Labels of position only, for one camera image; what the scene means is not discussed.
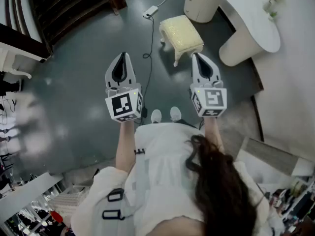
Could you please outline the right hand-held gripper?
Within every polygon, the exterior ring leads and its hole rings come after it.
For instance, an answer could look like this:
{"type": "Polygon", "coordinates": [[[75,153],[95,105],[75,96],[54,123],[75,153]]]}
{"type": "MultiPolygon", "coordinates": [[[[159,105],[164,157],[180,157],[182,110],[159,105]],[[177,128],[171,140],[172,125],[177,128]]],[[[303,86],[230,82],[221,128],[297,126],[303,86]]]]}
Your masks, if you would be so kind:
{"type": "Polygon", "coordinates": [[[192,55],[191,101],[199,117],[219,117],[227,109],[227,89],[218,66],[201,53],[192,55]]]}

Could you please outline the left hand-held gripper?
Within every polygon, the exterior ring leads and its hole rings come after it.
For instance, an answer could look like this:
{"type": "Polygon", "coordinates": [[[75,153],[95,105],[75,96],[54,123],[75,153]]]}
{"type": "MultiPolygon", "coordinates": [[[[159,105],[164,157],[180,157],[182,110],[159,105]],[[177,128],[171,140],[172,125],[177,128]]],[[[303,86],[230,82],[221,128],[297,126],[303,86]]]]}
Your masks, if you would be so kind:
{"type": "Polygon", "coordinates": [[[112,120],[126,122],[141,117],[143,96],[136,82],[134,69],[127,52],[111,62],[105,74],[106,105],[112,120]]]}

